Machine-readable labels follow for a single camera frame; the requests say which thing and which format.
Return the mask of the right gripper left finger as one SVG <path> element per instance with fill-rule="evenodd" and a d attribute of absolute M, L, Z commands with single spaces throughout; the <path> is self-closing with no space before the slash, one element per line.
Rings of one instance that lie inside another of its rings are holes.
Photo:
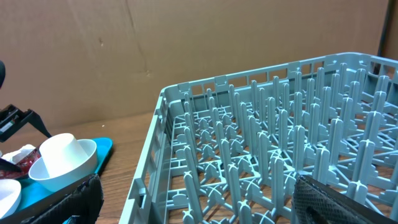
<path fill-rule="evenodd" d="M 33 205 L 1 219 L 1 223 L 96 223 L 103 203 L 100 177 L 98 174 L 90 174 Z"/>

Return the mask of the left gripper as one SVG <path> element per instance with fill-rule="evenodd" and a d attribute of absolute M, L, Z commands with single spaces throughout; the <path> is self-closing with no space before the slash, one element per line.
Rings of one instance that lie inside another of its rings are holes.
<path fill-rule="evenodd" d="M 1 110 L 1 142 L 7 141 L 28 122 L 44 136 L 48 138 L 52 137 L 45 127 L 42 118 L 35 111 L 31 109 L 22 111 L 14 105 L 8 105 Z M 0 158 L 0 170 L 22 172 L 19 166 L 2 158 Z"/>

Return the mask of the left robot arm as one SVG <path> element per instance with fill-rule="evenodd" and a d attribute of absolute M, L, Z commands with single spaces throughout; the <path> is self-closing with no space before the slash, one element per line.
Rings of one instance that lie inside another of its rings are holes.
<path fill-rule="evenodd" d="M 6 77 L 6 67 L 1 61 L 1 87 Z M 36 130 L 44 136 L 51 138 L 52 135 L 42 121 L 42 118 L 33 110 L 22 111 L 16 106 L 10 104 L 1 109 L 1 142 L 7 141 L 13 134 L 20 130 L 25 124 L 31 124 Z M 11 172 L 22 172 L 17 165 L 1 159 L 1 170 Z"/>

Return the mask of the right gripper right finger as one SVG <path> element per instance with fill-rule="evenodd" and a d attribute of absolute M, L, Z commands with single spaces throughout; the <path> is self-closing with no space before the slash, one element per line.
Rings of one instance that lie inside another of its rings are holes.
<path fill-rule="evenodd" d="M 397 224 L 325 184 L 300 175 L 292 196 L 293 221 L 299 224 Z"/>

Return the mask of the small white bowl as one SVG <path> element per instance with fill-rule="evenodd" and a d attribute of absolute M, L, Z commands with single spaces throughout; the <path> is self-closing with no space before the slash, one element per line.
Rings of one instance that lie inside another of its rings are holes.
<path fill-rule="evenodd" d="M 21 201 L 21 184 L 14 179 L 1 179 L 1 218 L 12 215 Z"/>

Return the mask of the red snack wrapper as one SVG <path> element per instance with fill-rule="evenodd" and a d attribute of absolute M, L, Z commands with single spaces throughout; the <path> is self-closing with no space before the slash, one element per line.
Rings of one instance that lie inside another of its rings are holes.
<path fill-rule="evenodd" d="M 26 156 L 16 164 L 22 169 L 22 172 L 10 172 L 1 170 L 1 179 L 20 179 L 26 177 L 32 165 L 40 158 L 40 152 L 38 151 L 38 149 L 34 149 L 28 156 Z"/>

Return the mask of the white napkin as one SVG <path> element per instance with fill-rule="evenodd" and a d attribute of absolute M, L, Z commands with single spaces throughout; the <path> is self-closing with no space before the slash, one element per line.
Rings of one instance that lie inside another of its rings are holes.
<path fill-rule="evenodd" d="M 26 144 L 25 146 L 22 146 L 20 149 L 18 149 L 16 151 L 9 152 L 9 153 L 3 155 L 1 158 L 8 162 L 13 163 L 13 164 L 17 164 L 23 158 L 28 156 L 34 149 L 35 149 L 35 146 L 33 146 L 31 144 Z"/>

